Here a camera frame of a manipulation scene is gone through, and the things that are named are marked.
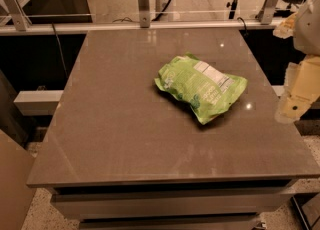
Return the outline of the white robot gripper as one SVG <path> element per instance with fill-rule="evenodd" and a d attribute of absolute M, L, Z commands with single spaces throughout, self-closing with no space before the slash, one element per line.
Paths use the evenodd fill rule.
<path fill-rule="evenodd" d="M 288 64 L 282 93 L 275 113 L 279 123 L 298 121 L 320 98 L 320 0 L 306 0 L 284 19 L 273 35 L 287 39 L 294 34 L 294 47 L 306 55 L 299 63 Z"/>

